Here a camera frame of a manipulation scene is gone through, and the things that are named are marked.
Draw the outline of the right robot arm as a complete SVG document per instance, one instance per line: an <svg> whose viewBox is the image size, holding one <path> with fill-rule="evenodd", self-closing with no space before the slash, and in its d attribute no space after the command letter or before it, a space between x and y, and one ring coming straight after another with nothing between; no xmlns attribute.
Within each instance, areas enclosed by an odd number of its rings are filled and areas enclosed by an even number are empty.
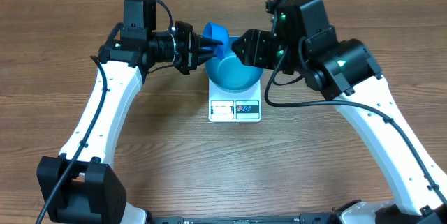
<svg viewBox="0 0 447 224"><path fill-rule="evenodd" d="M391 200L354 200L300 223L445 223L446 173L400 112L381 67L359 40L337 39L323 0L268 0L270 31L250 29L232 44L246 66L299 73L356 130L381 169Z"/></svg>

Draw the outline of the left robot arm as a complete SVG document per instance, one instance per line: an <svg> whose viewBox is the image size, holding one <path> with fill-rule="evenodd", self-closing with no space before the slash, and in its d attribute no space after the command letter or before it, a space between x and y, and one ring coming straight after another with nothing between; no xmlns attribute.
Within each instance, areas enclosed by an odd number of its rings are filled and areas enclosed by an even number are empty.
<svg viewBox="0 0 447 224"><path fill-rule="evenodd" d="M79 123L58 156L41 158L36 175L45 204L36 221L53 223L152 223L146 209L127 200L113 170L126 114L154 64L181 74L221 55L228 36L176 22L156 32L152 22L118 23L98 54L96 83Z"/></svg>

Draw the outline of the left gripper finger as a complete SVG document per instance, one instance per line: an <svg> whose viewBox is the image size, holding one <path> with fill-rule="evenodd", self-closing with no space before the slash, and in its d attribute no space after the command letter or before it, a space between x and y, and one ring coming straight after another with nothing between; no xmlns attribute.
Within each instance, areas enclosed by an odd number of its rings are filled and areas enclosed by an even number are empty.
<svg viewBox="0 0 447 224"><path fill-rule="evenodd" d="M191 66L200 66L214 57L212 50L199 50L191 55Z"/></svg>
<svg viewBox="0 0 447 224"><path fill-rule="evenodd" d="M224 43L221 42L220 40L206 38L195 32L192 33L191 46L194 48L209 48L209 47L222 46L223 44Z"/></svg>

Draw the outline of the blue plastic measuring scoop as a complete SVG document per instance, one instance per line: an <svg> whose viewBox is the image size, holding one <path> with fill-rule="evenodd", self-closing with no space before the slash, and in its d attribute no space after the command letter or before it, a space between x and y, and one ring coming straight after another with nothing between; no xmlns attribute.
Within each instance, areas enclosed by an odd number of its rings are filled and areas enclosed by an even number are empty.
<svg viewBox="0 0 447 224"><path fill-rule="evenodd" d="M217 58L222 60L230 47L230 36L227 28L220 24L208 22L203 29L203 36L205 38L219 40L222 42L222 45L207 47L207 50L212 50L213 53L216 54Z"/></svg>

